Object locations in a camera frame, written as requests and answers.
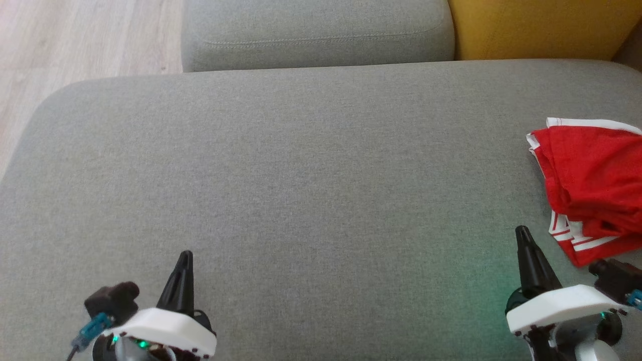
sofa cushion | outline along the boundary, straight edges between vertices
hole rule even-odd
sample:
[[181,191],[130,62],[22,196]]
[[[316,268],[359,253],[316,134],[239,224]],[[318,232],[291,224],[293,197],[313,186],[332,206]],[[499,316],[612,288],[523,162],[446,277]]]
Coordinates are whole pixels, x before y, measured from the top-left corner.
[[190,0],[184,71],[452,60],[446,0]]
[[[641,126],[640,94],[639,73],[579,60],[71,85],[0,183],[0,349],[61,359],[88,295],[132,280],[154,306],[191,249],[217,360],[528,360],[504,316],[514,227],[563,285],[594,277],[548,235],[525,134],[547,116]],[[622,360],[640,326],[625,318]]]

red cloth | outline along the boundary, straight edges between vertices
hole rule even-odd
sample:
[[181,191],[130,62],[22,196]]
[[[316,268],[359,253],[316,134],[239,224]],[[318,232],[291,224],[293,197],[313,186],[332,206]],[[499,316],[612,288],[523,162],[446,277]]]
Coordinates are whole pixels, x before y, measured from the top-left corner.
[[554,216],[576,224],[564,236],[551,220],[551,234],[569,258],[581,266],[642,247],[642,131],[602,119],[547,124],[527,138]]

yellow sofa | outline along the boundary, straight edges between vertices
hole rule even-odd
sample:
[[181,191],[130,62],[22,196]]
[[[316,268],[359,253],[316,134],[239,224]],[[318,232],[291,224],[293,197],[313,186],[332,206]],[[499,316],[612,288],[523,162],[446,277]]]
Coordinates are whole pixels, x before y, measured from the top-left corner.
[[642,0],[449,0],[456,58],[611,60]]

